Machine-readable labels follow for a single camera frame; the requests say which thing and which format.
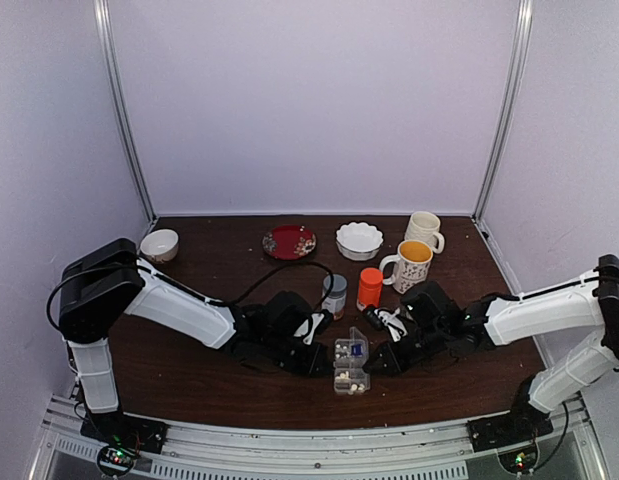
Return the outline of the clear plastic pill organizer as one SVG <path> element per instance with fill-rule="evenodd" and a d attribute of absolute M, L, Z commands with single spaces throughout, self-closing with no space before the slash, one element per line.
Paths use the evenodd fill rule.
<path fill-rule="evenodd" d="M 369 358 L 369 344 L 366 336 L 356 327 L 349 329 L 349 336 L 347 338 L 339 338 L 336 341 L 348 341 L 350 344 L 350 357 L 348 359 L 336 360 L 334 357 L 333 367 L 334 372 L 337 369 L 360 369 L 363 370 L 363 365 Z M 371 389 L 370 375 L 368 375 L 369 389 Z"/>

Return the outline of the grey lid vitamin bottle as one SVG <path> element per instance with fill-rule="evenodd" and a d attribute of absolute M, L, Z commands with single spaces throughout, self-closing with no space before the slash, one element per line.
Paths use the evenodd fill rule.
<path fill-rule="evenodd" d="M 344 316 L 347 288 L 347 279 L 340 274 L 327 275 L 323 280 L 321 309 L 329 311 L 335 320 Z"/>

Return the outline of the orange pill bottle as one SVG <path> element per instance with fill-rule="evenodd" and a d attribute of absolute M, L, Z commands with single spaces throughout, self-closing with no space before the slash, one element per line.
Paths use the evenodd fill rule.
<path fill-rule="evenodd" d="M 373 267 L 364 268 L 360 272 L 356 306 L 359 311 L 372 306 L 380 306 L 384 276 L 381 270 Z"/>

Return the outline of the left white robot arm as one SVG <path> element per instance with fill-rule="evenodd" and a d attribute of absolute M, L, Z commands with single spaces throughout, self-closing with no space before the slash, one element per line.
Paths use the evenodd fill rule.
<path fill-rule="evenodd" d="M 220 300 L 199 293 L 141 258 L 119 238 L 69 264 L 48 296 L 48 322 L 71 352 L 95 429 L 112 444 L 126 442 L 133 424 L 121 403 L 109 349 L 109 331 L 123 315 L 155 322 L 230 355 L 263 356 L 303 377 L 333 370 L 327 347 L 316 341 L 333 316 L 293 291 L 264 304 L 244 296 Z"/>

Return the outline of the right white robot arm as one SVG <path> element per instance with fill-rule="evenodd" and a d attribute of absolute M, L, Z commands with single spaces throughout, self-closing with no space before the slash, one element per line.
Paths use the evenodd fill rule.
<path fill-rule="evenodd" d="M 435 281 L 409 288 L 398 320 L 415 327 L 380 344 L 363 368 L 396 376 L 434 355 L 457 356 L 509 345 L 520 339 L 573 328 L 591 332 L 553 366 L 522 383 L 522 404 L 502 419 L 508 440 L 524 440 L 547 415 L 582 388 L 619 371 L 619 258 L 599 258 L 595 268 L 565 283 L 531 293 L 493 293 L 460 308 Z"/>

